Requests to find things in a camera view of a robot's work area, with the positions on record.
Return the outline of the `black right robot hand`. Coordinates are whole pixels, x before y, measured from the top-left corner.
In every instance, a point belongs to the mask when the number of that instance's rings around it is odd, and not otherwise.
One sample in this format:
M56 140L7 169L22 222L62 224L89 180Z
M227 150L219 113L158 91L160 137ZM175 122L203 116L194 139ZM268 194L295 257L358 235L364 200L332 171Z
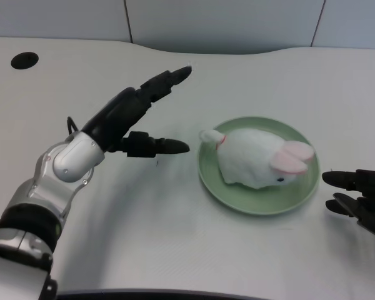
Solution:
M326 201L326 208L333 213L356 218L359 226L375 235L375 171L328 171L322 174L322 180L335 188L361 193L354 199L336 192L332 199Z

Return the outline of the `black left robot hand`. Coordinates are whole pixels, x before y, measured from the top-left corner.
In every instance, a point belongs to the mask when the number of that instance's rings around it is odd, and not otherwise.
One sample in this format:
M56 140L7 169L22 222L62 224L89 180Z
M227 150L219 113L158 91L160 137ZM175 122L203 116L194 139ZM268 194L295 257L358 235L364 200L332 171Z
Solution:
M171 88L189 77L192 67L164 71L139 89L128 87L110 100L81 129L104 151L121 151L133 158L153 158L158 154L182 154L189 146L175 139L155 139L146 132L130 131L152 106L171 93Z

